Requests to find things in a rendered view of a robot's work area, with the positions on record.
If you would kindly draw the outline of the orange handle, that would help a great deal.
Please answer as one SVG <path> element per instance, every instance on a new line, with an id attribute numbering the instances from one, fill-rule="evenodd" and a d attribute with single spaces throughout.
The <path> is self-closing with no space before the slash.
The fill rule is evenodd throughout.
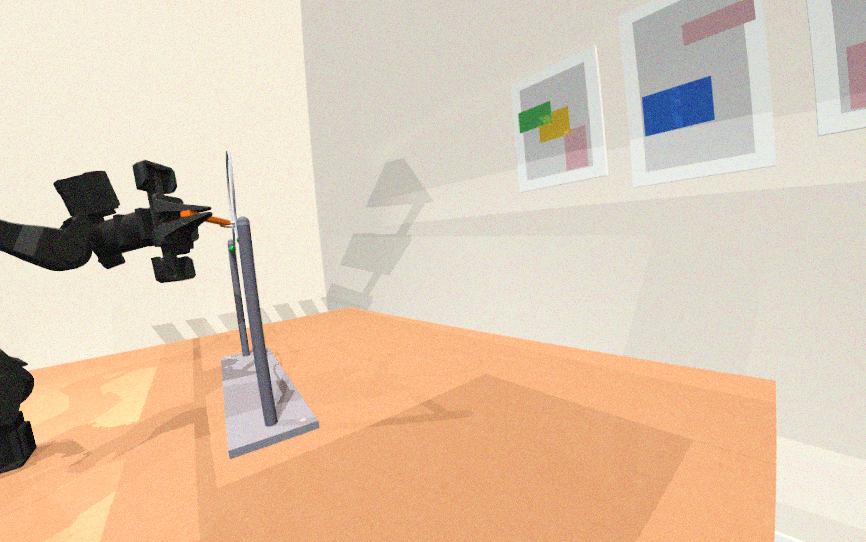
<path id="1" fill-rule="evenodd" d="M 197 214 L 197 213 L 198 213 L 198 212 L 192 212 L 192 211 L 181 211 L 181 217 L 186 217 L 186 216 L 190 216 L 190 215 Z M 234 228 L 235 228 L 235 222 L 234 222 L 234 221 L 226 220 L 226 219 L 223 219 L 223 218 L 216 218 L 216 217 L 212 217 L 212 216 L 211 216 L 211 217 L 210 217 L 208 220 L 206 220 L 205 222 L 206 222 L 206 223 L 209 223 L 209 222 L 210 222 L 210 223 L 215 223 L 215 224 L 220 225 L 220 227 L 223 227 L 223 228 L 231 228 L 231 225 L 234 225 Z"/>

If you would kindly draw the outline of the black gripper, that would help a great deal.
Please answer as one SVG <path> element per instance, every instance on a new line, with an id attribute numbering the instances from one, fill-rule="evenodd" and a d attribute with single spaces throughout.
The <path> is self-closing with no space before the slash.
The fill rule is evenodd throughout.
<path id="1" fill-rule="evenodd" d="M 168 166 L 146 159 L 135 163 L 133 173 L 136 190 L 147 192 L 149 208 L 137 208 L 134 212 L 113 215 L 110 233 L 117 245 L 126 250 L 144 247 L 161 247 L 162 257 L 151 258 L 153 272 L 160 283 L 190 280 L 196 276 L 193 260 L 179 255 L 178 245 L 191 245 L 191 233 L 213 214 L 204 212 L 211 206 L 184 204 L 183 200 L 165 194 L 175 193 L 175 172 Z M 180 219 L 181 211 L 203 212 Z"/>

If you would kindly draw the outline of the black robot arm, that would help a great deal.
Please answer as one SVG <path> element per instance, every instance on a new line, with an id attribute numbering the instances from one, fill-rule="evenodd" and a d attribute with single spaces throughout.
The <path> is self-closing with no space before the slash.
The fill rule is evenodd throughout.
<path id="1" fill-rule="evenodd" d="M 0 220 L 0 251 L 51 271 L 66 271 L 84 266 L 92 251 L 106 269 L 126 263 L 110 233 L 120 202 L 106 171 L 58 179 L 53 183 L 70 218 L 60 228 L 25 225 Z M 30 421 L 25 421 L 23 403 L 32 393 L 34 377 L 0 348 L 0 474 L 24 466 L 36 449 Z"/>

